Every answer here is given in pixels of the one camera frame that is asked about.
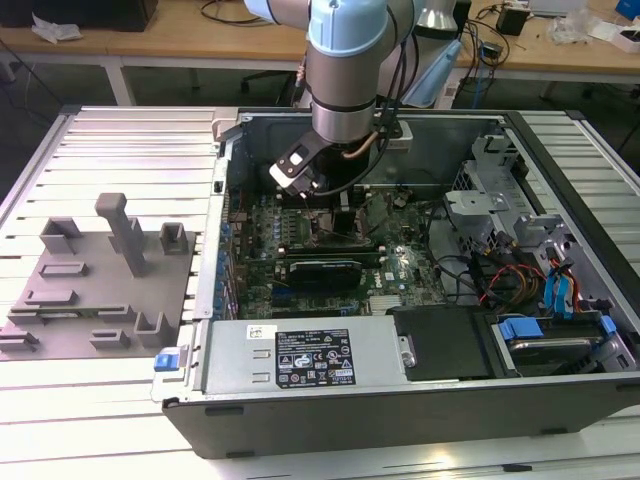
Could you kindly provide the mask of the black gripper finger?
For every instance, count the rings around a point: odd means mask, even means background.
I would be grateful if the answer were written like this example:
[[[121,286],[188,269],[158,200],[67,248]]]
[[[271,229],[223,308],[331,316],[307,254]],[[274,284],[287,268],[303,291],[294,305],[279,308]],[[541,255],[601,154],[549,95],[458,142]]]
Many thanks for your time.
[[[353,238],[356,212],[353,209],[333,211],[333,233],[340,238]]]

